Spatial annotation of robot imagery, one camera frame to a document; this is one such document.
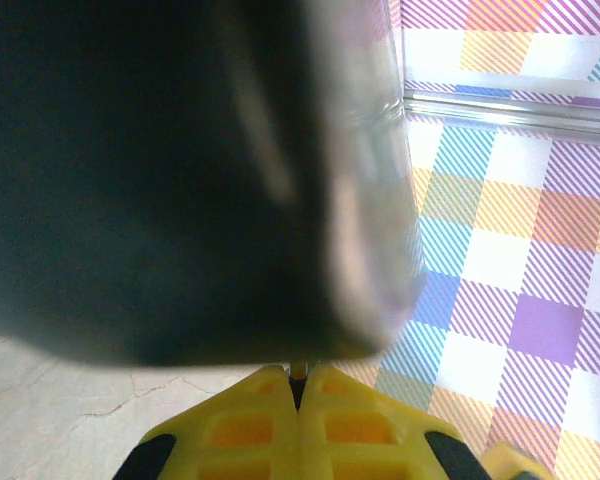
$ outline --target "floor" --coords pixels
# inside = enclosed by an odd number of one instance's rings
[[[112,478],[147,430],[253,370],[97,370],[0,338],[0,480]]]

